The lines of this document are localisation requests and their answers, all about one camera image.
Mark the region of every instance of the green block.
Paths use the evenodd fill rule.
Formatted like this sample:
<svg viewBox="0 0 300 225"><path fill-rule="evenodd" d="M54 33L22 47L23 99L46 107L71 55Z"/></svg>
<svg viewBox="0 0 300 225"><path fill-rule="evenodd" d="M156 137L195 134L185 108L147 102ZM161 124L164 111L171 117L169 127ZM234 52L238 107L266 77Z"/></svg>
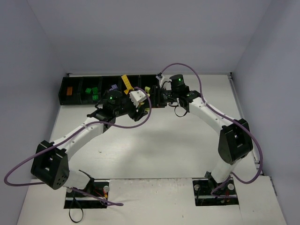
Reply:
<svg viewBox="0 0 300 225"><path fill-rule="evenodd" d="M92 88L87 88L87 89L85 90L85 93L90 94L91 91L92 91Z"/></svg>
<svg viewBox="0 0 300 225"><path fill-rule="evenodd" d="M145 92L150 93L150 87L145 87Z"/></svg>
<svg viewBox="0 0 300 225"><path fill-rule="evenodd" d="M97 87L93 88L92 90L93 90L93 94L98 94L98 88Z"/></svg>

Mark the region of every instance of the black cable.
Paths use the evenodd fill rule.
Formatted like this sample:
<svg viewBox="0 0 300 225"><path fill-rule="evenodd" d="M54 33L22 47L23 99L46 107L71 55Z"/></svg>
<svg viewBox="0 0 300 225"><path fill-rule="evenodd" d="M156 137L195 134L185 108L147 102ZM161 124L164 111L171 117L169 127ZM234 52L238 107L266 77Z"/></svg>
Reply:
<svg viewBox="0 0 300 225"><path fill-rule="evenodd" d="M81 217L81 219L80 219L79 221L75 221L75 220L73 220L72 217L71 217L71 208L72 208L72 206L73 206L74 203L80 208L80 210L81 210L81 212L82 212L82 217ZM73 223L75 223L75 224L78 224L78 223L81 222L82 219L83 219L83 209L82 209L80 203L79 203L79 202L76 200L76 198L75 198L75 191L73 191L73 200L72 200L72 202L71 202L70 209L69 209L69 217L70 217L70 220L71 220Z"/></svg>
<svg viewBox="0 0 300 225"><path fill-rule="evenodd" d="M102 101L103 97L106 95L107 92L108 92L108 90L106 90L106 91L104 92L104 94L103 94L102 97L100 96L99 101L95 104L95 108L96 108L96 109L99 109L99 108L98 108L98 105L100 105L100 102Z"/></svg>
<svg viewBox="0 0 300 225"><path fill-rule="evenodd" d="M198 204L198 200L199 200L199 193L200 193L200 188L198 188L198 191L197 191L197 204Z"/></svg>
<svg viewBox="0 0 300 225"><path fill-rule="evenodd" d="M165 81L165 82L163 82L163 85L161 86L161 88L164 88L164 84L165 83L171 83L171 81Z"/></svg>
<svg viewBox="0 0 300 225"><path fill-rule="evenodd" d="M178 105L177 106L175 106L175 108L174 108L174 113L175 113L175 115L176 116L178 116L178 117L184 117L188 112L186 111L182 116L179 116L179 115L177 115L177 113L176 113L176 108L178 107Z"/></svg>
<svg viewBox="0 0 300 225"><path fill-rule="evenodd" d="M171 103L168 104L170 107L178 107L178 105L172 105Z"/></svg>

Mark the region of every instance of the colored block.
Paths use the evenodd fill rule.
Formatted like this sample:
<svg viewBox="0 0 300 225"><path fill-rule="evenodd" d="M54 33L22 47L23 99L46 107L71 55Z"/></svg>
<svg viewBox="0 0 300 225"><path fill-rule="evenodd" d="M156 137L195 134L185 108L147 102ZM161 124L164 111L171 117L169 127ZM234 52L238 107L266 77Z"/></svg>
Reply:
<svg viewBox="0 0 300 225"><path fill-rule="evenodd" d="M118 89L118 86L116 84L112 85L112 89L113 90L117 90Z"/></svg>
<svg viewBox="0 0 300 225"><path fill-rule="evenodd" d="M122 78L122 80L123 80L123 82L124 82L124 84L125 84L125 86L127 88L124 92L125 92L125 94L128 94L128 92L130 90L133 90L133 87L131 86L131 84L130 84L130 82L128 80L128 77L126 75L121 76L121 78Z"/></svg>
<svg viewBox="0 0 300 225"><path fill-rule="evenodd" d="M87 88L87 89L85 90L85 93L90 94L91 91L92 91L91 88Z"/></svg>
<svg viewBox="0 0 300 225"><path fill-rule="evenodd" d="M150 87L145 87L145 92L150 93Z"/></svg>
<svg viewBox="0 0 300 225"><path fill-rule="evenodd" d="M93 94L98 94L98 88L97 87L92 88L92 90L93 90Z"/></svg>
<svg viewBox="0 0 300 225"><path fill-rule="evenodd" d="M73 87L67 87L67 96L72 96Z"/></svg>

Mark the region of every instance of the yellow block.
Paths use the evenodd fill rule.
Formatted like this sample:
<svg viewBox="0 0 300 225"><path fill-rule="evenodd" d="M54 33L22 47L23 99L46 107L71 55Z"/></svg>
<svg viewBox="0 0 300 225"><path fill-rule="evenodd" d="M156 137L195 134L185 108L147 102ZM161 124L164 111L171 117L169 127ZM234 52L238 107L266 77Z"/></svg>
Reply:
<svg viewBox="0 0 300 225"><path fill-rule="evenodd" d="M150 87L145 87L145 92L150 93Z"/></svg>
<svg viewBox="0 0 300 225"><path fill-rule="evenodd" d="M125 84L125 86L127 88L124 92L125 92L125 94L128 94L128 92L130 90L133 90L134 88L131 86L131 84L130 84L130 82L128 80L128 77L126 76L126 74L123 75L123 76L121 76L121 78L122 78L122 80L123 80L123 82L124 82L124 84Z"/></svg>

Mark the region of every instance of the black joint housing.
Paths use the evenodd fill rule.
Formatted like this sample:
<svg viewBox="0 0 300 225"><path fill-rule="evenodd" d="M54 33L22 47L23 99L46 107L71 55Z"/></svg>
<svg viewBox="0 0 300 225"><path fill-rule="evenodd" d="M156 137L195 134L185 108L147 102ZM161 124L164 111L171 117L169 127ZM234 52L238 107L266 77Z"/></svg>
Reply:
<svg viewBox="0 0 300 225"><path fill-rule="evenodd" d="M183 75L177 74L170 77L171 90L175 95L185 95L189 92L189 87L184 83Z"/></svg>
<svg viewBox="0 0 300 225"><path fill-rule="evenodd" d="M249 130L246 120L240 119L237 122ZM222 128L220 131L218 152L226 163L233 165L253 149L252 140L245 131L235 124L223 126Z"/></svg>
<svg viewBox="0 0 300 225"><path fill-rule="evenodd" d="M42 141L36 153L41 152L53 143ZM31 174L56 190L62 187L69 177L68 155L64 150L54 148L38 157L35 157L31 167Z"/></svg>

